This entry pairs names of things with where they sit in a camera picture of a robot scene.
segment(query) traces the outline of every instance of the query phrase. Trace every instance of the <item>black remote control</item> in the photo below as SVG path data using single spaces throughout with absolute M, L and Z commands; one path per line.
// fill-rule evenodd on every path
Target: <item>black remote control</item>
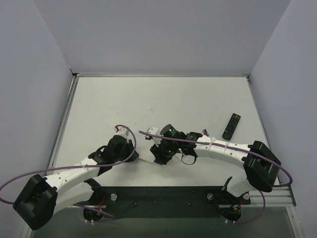
M 236 129 L 237 127 L 237 124 L 240 120 L 240 117 L 239 115 L 233 113 L 231 118 L 230 118 L 230 121 L 228 122 L 228 125 L 226 127 L 226 129 L 224 130 L 223 134 L 222 134 L 222 138 L 225 139 L 225 140 L 231 140 L 231 137 L 233 135 L 233 132 L 234 130 Z

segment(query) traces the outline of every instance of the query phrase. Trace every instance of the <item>white wall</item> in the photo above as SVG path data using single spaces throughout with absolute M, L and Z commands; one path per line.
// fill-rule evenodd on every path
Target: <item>white wall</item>
M 316 0 L 292 0 L 251 73 L 270 146 L 294 178 L 306 237 L 317 236 L 316 12 Z
M 0 7 L 0 183 L 45 168 L 72 75 L 32 0 Z M 1 192 L 14 201 L 21 179 Z M 22 219 L 0 203 L 0 237 L 20 237 Z
M 250 73 L 290 0 L 34 0 L 73 72 Z

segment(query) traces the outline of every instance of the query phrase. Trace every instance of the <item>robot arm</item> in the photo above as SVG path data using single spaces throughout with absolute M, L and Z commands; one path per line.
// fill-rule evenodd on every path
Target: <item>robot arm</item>
M 242 168 L 246 174 L 238 178 L 230 177 L 223 188 L 235 197 L 239 197 L 254 189 L 271 192 L 279 171 L 272 164 L 248 154 L 248 151 L 265 156 L 279 165 L 281 164 L 266 145 L 259 141 L 255 141 L 252 145 L 233 144 L 196 132 L 185 134 L 177 131 L 170 124 L 165 126 L 161 131 L 158 128 L 151 127 L 144 135 L 146 139 L 154 140 L 155 144 L 151 147 L 150 151 L 155 156 L 156 163 L 166 165 L 176 153 L 181 153 L 182 156 L 191 155 L 195 158 L 209 157 Z M 172 140 L 165 140 L 156 136 L 164 136 Z
M 94 188 L 88 180 L 110 170 L 114 163 L 124 160 L 133 152 L 134 147 L 128 135 L 126 128 L 117 129 L 107 146 L 100 147 L 72 170 L 45 177 L 34 175 L 22 189 L 13 208 L 31 229 L 36 230 L 45 225 L 57 211 L 89 200 Z M 134 152 L 127 162 L 137 157 L 138 153 Z

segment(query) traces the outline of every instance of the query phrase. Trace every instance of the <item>glass panel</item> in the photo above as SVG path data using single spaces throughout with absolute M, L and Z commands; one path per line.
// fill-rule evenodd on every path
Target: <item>glass panel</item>
M 244 207 L 241 220 L 256 216 L 261 208 Z M 293 238 L 285 207 L 268 207 L 263 217 L 246 225 L 225 224 L 222 218 L 119 219 L 86 224 L 79 208 L 55 214 L 32 238 Z

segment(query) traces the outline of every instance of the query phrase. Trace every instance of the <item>white table surface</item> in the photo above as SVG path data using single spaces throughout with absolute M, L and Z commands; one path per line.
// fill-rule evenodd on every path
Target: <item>white table surface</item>
M 171 123 L 183 132 L 221 135 L 232 113 L 241 115 L 231 142 L 266 143 L 246 78 L 82 77 L 79 78 L 55 167 L 74 165 L 108 143 L 116 124 L 136 134 L 140 157 L 154 160 L 153 141 L 138 130 Z M 96 180 L 103 186 L 216 186 L 242 169 L 211 158 L 185 165 L 173 158 L 167 166 L 137 160 L 114 166 Z

